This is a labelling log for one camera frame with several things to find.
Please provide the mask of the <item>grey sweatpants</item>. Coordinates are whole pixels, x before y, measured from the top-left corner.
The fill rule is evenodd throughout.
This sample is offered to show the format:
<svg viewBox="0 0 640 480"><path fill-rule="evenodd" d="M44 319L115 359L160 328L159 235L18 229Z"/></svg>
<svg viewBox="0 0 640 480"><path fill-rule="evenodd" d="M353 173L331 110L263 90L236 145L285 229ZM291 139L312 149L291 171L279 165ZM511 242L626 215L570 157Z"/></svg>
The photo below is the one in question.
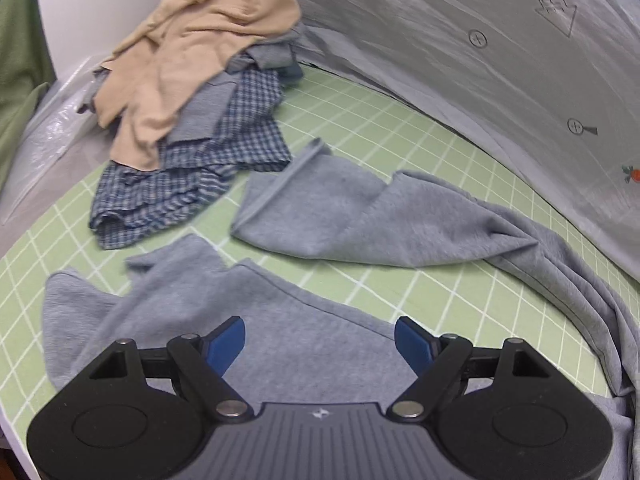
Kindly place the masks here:
<svg viewBox="0 0 640 480"><path fill-rule="evenodd" d="M321 140L278 174L251 174L240 206L216 206L195 233L130 252L122 265L125 296L70 269L48 278L42 329L53 385L114 337L202 328L231 307L276 310L270 292L241 278L249 270L383 327L405 313L486 342L515 330L568 372L586 344L614 396L639 395L638 322L562 236L415 169L382 180Z"/></svg>

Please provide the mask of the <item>green grid cutting mat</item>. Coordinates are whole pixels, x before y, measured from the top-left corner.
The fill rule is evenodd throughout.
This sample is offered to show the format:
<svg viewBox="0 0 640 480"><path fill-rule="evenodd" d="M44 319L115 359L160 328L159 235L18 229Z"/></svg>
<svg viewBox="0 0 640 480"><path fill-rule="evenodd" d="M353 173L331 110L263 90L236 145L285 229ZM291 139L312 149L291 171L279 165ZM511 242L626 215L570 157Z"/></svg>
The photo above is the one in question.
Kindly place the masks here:
<svg viewBox="0 0 640 480"><path fill-rule="evenodd" d="M631 310L637 286L581 232L500 162L461 136L389 96L322 70L307 68L277 111L285 142L297 152L315 138L382 179L399 170L425 171L488 202L552 229ZM409 315L435 333L454 332L492 346L510 336L528 340L582 390L607 396L597 357L578 330L544 298L488 263L392 270L382 266L307 262L263 252L231 237L243 195L236 179L227 195L192 221L123 250L99 248L88 218L107 149L71 148L1 222L1 428L20 448L27 426L52 396L44 371L41 307L44 284L72 268L104 292L122 295L127 258L193 233L225 262L250 259L281 278L341 304L393 321Z"/></svg>

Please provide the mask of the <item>green fabric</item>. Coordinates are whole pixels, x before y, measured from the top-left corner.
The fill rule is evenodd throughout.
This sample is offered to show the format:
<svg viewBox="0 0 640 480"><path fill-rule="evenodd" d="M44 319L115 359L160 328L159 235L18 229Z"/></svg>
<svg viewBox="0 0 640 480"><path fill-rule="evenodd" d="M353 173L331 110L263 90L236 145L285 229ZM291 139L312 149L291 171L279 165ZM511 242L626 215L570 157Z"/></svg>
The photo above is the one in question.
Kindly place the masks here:
<svg viewBox="0 0 640 480"><path fill-rule="evenodd" d="M8 178L27 124L56 75L38 0L1 0L0 183Z"/></svg>

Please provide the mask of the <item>beige garment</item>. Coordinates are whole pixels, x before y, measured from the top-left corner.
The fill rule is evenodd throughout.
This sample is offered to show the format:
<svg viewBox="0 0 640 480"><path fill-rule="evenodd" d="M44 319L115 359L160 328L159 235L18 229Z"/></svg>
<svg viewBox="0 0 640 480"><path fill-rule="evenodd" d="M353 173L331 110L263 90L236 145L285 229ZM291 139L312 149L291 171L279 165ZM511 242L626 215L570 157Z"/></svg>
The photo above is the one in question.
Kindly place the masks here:
<svg viewBox="0 0 640 480"><path fill-rule="evenodd" d="M296 0L160 0L101 64L108 76L94 97L98 123L120 121L111 159L157 170L157 144L194 93L236 54L301 17Z"/></svg>

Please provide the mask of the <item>clear plastic bag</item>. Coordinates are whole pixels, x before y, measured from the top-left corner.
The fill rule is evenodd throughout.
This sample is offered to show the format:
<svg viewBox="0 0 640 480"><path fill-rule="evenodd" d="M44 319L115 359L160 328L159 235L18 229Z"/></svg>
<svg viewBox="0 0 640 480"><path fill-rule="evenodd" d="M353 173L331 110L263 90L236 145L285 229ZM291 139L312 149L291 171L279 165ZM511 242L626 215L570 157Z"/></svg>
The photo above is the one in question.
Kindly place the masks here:
<svg viewBox="0 0 640 480"><path fill-rule="evenodd" d="M103 56L85 58L66 79L44 95L29 119L1 191L1 222L13 216L21 202L49 170L74 146L104 148L108 132L98 126L89 98L98 84Z"/></svg>

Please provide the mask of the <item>grey garment in pile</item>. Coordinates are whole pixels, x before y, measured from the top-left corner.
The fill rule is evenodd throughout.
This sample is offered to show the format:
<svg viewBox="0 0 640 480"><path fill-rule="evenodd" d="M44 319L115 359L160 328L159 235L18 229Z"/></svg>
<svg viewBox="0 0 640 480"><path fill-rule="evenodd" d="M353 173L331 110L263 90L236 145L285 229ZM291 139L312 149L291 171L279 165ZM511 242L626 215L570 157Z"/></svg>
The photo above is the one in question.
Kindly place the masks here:
<svg viewBox="0 0 640 480"><path fill-rule="evenodd" d="M303 31L303 23L298 22L285 34L259 41L236 54L228 62L226 70L203 84L180 110L178 122L166 136L166 143L211 138L232 96L239 89L242 73L250 68L275 70L283 87L297 84L303 78L303 71L296 60L294 44Z"/></svg>

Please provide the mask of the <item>blue plaid shirt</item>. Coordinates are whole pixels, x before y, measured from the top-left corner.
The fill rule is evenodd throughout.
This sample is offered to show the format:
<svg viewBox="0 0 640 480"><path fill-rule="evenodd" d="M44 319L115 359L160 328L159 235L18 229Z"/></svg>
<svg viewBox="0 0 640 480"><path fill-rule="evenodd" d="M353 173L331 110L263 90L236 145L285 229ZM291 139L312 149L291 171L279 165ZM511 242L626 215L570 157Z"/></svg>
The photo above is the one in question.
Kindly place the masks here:
<svg viewBox="0 0 640 480"><path fill-rule="evenodd" d="M109 162L89 218L99 246L124 248L190 220L242 170L288 166L292 155L273 117L282 98L275 70L250 68L211 138L160 144L160 169L149 172Z"/></svg>

